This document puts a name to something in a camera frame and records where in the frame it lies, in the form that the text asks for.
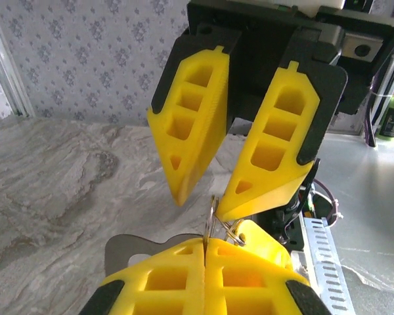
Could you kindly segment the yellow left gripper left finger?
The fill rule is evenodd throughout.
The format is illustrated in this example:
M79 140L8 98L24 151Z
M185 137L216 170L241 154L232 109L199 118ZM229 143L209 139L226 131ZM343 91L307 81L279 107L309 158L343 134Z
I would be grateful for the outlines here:
M204 250L192 238L107 276L84 314L203 314Z

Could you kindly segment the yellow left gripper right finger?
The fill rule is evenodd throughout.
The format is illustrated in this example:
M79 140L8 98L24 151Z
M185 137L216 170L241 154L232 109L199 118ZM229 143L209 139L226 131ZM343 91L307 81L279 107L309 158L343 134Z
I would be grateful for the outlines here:
M206 251L206 314L330 314L303 276L223 240Z

